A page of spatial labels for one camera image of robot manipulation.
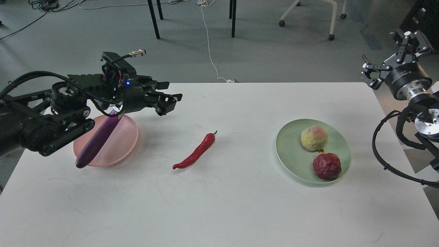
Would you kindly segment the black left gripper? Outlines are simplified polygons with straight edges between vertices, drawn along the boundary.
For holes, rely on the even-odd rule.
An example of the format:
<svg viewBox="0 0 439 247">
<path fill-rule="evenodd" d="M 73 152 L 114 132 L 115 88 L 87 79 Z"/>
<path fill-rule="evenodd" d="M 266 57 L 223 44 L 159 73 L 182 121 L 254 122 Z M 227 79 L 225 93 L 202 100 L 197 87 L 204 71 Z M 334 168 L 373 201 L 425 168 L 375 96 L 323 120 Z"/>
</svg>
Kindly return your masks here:
<svg viewBox="0 0 439 247">
<path fill-rule="evenodd" d="M 149 76 L 138 75 L 127 58 L 146 55 L 144 49 L 126 55 L 104 51 L 100 74 L 68 75 L 67 106 L 84 108 L 91 101 L 100 111 L 114 107 L 120 114 L 154 108 L 159 116 L 173 111 L 182 94 L 164 94 L 170 82 L 153 81 Z"/>
</svg>

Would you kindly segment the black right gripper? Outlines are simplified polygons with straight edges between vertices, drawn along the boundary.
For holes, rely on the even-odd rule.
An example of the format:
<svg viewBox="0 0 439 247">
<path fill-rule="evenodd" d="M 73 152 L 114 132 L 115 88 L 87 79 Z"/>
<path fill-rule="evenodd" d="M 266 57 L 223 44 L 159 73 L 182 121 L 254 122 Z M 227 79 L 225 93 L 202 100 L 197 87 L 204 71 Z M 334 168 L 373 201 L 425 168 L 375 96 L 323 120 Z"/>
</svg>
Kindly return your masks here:
<svg viewBox="0 0 439 247">
<path fill-rule="evenodd" d="M 432 79 L 417 62 L 430 53 L 431 44 L 420 30 L 406 32 L 398 51 L 391 57 L 391 66 L 373 64 L 362 55 L 364 64 L 360 77 L 374 90 L 378 90 L 384 80 L 396 100 L 430 101 L 434 97 L 427 89 L 431 87 Z"/>
</svg>

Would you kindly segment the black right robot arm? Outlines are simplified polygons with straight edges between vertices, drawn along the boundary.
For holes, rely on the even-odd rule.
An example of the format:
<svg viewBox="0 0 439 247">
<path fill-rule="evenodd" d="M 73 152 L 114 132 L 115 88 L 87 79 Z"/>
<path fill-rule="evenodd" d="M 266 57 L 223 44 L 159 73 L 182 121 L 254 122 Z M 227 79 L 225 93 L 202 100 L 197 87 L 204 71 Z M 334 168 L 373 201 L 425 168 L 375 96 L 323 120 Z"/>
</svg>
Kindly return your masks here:
<svg viewBox="0 0 439 247">
<path fill-rule="evenodd" d="M 368 87 L 378 90 L 384 83 L 395 100 L 406 101 L 403 110 L 391 111 L 375 128 L 372 151 L 377 161 L 393 174 L 422 186 L 438 188 L 438 180 L 426 181 L 397 170 L 379 154 L 376 139 L 383 125 L 396 117 L 395 134 L 399 141 L 416 150 L 427 150 L 433 155 L 430 167 L 438 171 L 438 93 L 429 93 L 433 80 L 419 64 L 419 58 L 433 52 L 433 47 L 420 30 L 404 33 L 397 52 L 375 64 L 363 55 L 360 76 Z"/>
</svg>

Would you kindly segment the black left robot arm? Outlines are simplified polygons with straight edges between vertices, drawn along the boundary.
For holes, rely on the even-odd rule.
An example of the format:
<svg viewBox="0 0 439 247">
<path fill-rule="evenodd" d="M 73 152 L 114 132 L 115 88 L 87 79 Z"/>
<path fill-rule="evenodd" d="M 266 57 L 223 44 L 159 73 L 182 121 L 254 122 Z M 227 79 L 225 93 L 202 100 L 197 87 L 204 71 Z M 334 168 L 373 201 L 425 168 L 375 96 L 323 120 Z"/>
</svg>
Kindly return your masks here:
<svg viewBox="0 0 439 247">
<path fill-rule="evenodd" d="M 144 56 L 145 50 L 118 55 L 103 52 L 101 74 L 62 76 L 33 71 L 11 81 L 1 91 L 0 151 L 6 156 L 18 148 L 49 156 L 88 131 L 95 122 L 89 118 L 91 101 L 107 117 L 154 108 L 159 116 L 174 110 L 182 94 L 165 94 L 169 82 L 138 75 L 126 59 Z M 39 77 L 60 81 L 50 89 L 12 97 L 17 86 Z"/>
</svg>

